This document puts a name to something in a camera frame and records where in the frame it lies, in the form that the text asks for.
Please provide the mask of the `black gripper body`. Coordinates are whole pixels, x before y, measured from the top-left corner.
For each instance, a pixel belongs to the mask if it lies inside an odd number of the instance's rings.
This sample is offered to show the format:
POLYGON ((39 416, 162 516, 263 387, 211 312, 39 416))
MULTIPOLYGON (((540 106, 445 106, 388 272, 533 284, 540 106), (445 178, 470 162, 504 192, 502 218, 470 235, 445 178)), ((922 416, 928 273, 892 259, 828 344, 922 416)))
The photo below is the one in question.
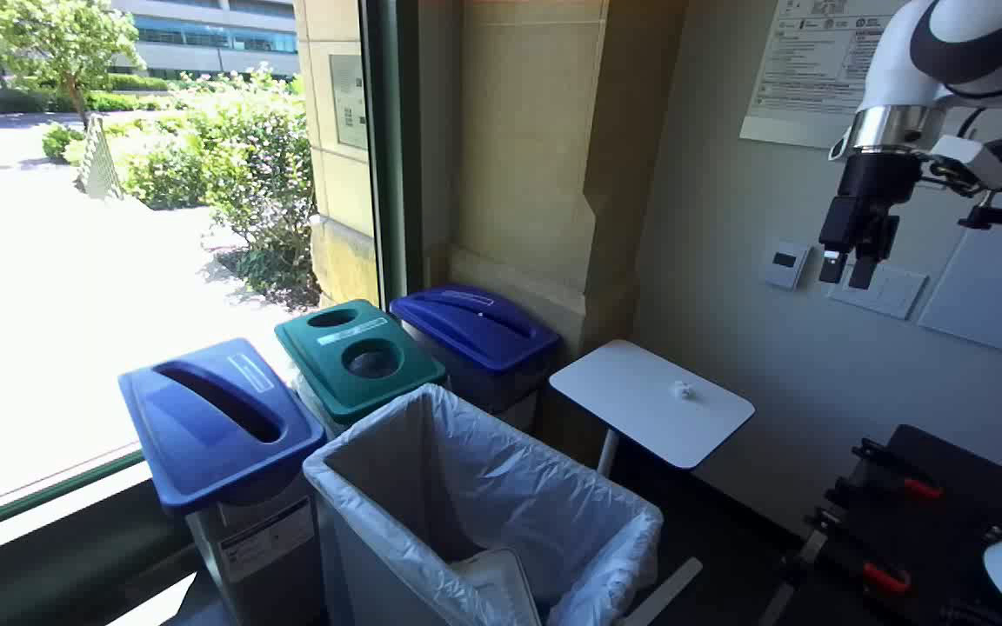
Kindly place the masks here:
POLYGON ((849 255, 884 259, 895 239, 895 206, 906 206, 922 178, 914 155, 853 153, 824 213, 819 244, 831 265, 849 255))

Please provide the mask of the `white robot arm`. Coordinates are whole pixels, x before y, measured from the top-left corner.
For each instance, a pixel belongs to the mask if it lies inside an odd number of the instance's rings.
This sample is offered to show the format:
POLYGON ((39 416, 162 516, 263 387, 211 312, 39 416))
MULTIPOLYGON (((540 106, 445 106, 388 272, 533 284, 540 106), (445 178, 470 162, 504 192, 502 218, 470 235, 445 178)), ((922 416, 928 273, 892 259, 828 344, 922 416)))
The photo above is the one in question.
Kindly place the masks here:
POLYGON ((1002 227, 1002 140, 947 132, 947 111, 1002 106, 1002 0, 907 0, 888 19, 849 130, 831 147, 840 192, 819 228, 820 283, 865 288, 917 182, 974 197, 966 228, 1002 227))

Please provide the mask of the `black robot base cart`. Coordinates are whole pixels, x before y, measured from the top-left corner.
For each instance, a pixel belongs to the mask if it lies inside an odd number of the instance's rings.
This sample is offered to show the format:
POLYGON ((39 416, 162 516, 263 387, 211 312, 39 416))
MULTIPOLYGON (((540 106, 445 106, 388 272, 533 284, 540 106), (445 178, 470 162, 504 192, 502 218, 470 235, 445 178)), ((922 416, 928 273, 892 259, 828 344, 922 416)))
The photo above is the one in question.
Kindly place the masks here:
POLYGON ((755 626, 1002 626, 1002 593, 982 553, 1002 538, 1002 466, 940 434, 901 424, 892 451, 931 473, 943 501, 865 491, 863 463, 842 473, 819 509, 842 516, 892 564, 913 572, 913 592, 888 599, 824 553, 811 524, 782 555, 782 576, 755 626))

